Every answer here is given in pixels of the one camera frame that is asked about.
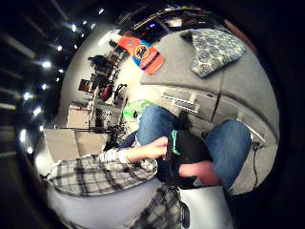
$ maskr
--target flannel shirt sleeve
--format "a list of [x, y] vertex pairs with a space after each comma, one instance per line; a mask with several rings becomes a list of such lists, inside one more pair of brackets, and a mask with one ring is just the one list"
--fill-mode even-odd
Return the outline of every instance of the flannel shirt sleeve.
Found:
[[102, 163], [110, 163], [110, 162], [119, 162], [123, 164], [129, 164], [129, 160], [127, 159], [127, 150], [112, 148], [106, 152], [102, 152], [98, 157]]

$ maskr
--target gray pillow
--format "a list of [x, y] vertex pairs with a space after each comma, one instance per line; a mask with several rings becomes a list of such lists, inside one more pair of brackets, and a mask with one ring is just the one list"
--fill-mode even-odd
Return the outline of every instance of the gray pillow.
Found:
[[246, 51], [237, 37], [223, 31], [203, 29], [191, 33], [196, 50], [191, 70], [203, 78], [239, 59]]

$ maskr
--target jeans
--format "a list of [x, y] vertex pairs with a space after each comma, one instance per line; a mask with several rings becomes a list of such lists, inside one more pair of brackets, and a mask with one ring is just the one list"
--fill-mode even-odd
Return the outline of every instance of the jeans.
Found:
[[[146, 145], [161, 136], [168, 136], [172, 130], [184, 129], [184, 124], [168, 110], [151, 105], [147, 107], [141, 118], [136, 135], [141, 145]], [[250, 132], [241, 122], [227, 120], [215, 126], [205, 140], [213, 158], [213, 170], [220, 177], [223, 187], [228, 190], [237, 178], [247, 158], [251, 146]], [[120, 147], [127, 147], [123, 142]], [[169, 172], [168, 161], [159, 158], [157, 177], [165, 181]]]

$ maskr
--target person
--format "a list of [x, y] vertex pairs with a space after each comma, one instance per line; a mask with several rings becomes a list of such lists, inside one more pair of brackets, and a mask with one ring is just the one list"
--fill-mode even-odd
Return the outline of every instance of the person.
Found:
[[94, 57], [90, 56], [88, 57], [88, 60], [91, 61], [92, 65], [98, 66], [100, 68], [104, 68], [107, 64], [115, 66], [115, 64], [104, 55], [95, 55]]
[[[127, 137], [118, 149], [110, 149], [99, 156], [81, 157], [58, 163], [55, 171], [48, 177], [48, 182], [60, 192], [92, 197], [119, 194], [122, 190], [131, 188], [136, 194], [142, 183], [156, 176], [162, 185], [156, 189], [152, 197], [146, 197], [151, 201], [146, 208], [134, 215], [131, 227], [181, 228], [181, 201], [176, 189], [165, 183], [169, 175], [170, 162], [164, 158], [169, 143], [167, 136], [173, 130], [183, 129], [185, 124], [179, 117], [162, 107], [151, 105], [141, 115], [137, 132]], [[181, 164], [179, 175], [196, 176], [199, 185], [222, 185], [228, 190], [249, 153], [249, 130], [239, 121], [226, 120], [215, 126], [203, 140], [213, 161]], [[192, 213], [193, 203], [188, 204]]]

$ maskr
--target gray couch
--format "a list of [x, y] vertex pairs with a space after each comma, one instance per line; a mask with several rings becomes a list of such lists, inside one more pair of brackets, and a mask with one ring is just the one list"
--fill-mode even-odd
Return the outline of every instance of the gray couch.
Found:
[[[246, 52], [239, 60], [207, 78], [200, 78], [190, 69], [194, 47], [181, 38], [180, 33], [166, 35], [156, 45], [165, 62], [156, 73], [143, 74], [141, 84], [170, 86], [168, 94], [174, 90], [177, 90], [175, 94], [197, 94], [194, 103], [198, 103], [199, 112], [190, 114], [202, 118], [203, 122], [214, 125], [228, 118], [244, 122], [252, 131], [254, 141], [263, 146], [255, 157], [259, 184], [272, 169], [279, 139], [278, 108], [267, 74], [245, 45]], [[252, 190], [253, 159], [253, 152], [250, 152], [232, 194]]]

